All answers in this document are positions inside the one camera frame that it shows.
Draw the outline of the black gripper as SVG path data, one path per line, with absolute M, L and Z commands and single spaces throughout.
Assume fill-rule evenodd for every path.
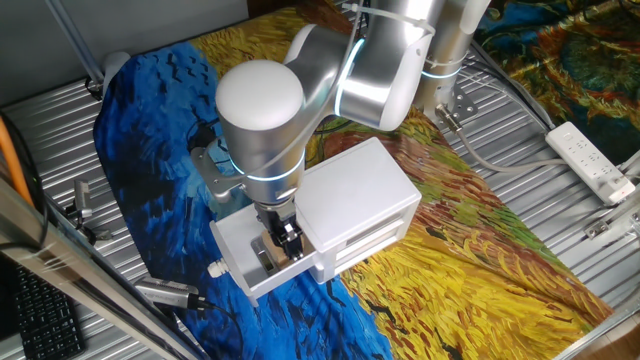
M 303 232 L 295 221 L 291 221 L 296 218 L 294 201 L 287 200 L 278 204 L 255 202 L 254 207 L 274 245 L 283 246 L 285 254 L 291 260 L 301 259 L 303 257 Z

